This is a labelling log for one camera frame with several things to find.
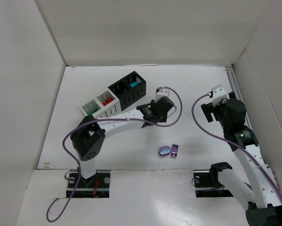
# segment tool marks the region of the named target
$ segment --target green object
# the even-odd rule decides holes
[[[96,111],[98,111],[98,109],[95,109],[94,111],[88,112],[87,114],[88,114],[88,115],[92,115],[92,114],[94,114]]]

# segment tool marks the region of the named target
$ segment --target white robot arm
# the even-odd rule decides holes
[[[129,129],[166,122],[168,112],[175,107],[168,95],[167,89],[158,89],[154,100],[149,104],[140,105],[126,113],[99,118],[99,122],[75,132],[71,140],[78,155],[83,179],[89,180],[96,174],[94,158],[99,154],[106,138]],[[86,116],[79,125],[95,120],[92,116]]]
[[[221,85],[212,88],[209,96],[212,102],[203,104],[201,108],[208,122],[213,121],[211,114],[220,122],[225,138],[220,139],[228,142],[241,162],[251,188],[239,179],[226,162],[211,165],[207,178],[214,184],[224,185],[232,193],[245,210],[249,225],[282,226],[282,195],[278,194],[280,192],[273,174],[264,163],[255,134],[244,125],[245,105],[236,99],[233,92],[227,94]],[[246,151],[245,148],[249,145],[252,147]]]

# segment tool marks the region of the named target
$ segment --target white wall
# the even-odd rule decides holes
[[[230,64],[272,0],[37,0],[70,65]]]
[[[65,65],[33,0],[0,1],[0,226],[15,225]]]
[[[282,0],[274,0],[234,67],[262,154],[282,189]]]

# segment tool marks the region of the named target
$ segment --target red wire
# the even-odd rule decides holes
[[[94,187],[94,190],[93,190],[94,197],[96,196],[98,185],[99,185],[99,180],[97,179],[96,180],[96,186]]]

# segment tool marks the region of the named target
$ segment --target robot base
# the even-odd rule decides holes
[[[69,180],[66,189],[66,197],[68,198],[73,191],[73,188],[77,182],[78,172],[70,172]],[[96,187],[96,181],[99,181],[97,191],[94,196],[94,188]],[[88,179],[87,181],[81,179],[78,187],[73,195],[73,198],[108,198],[109,197],[109,182],[110,171],[97,171],[97,173]]]
[[[226,187],[220,183],[214,183],[209,175],[209,170],[193,171],[194,186],[196,188],[196,197],[233,197]]]

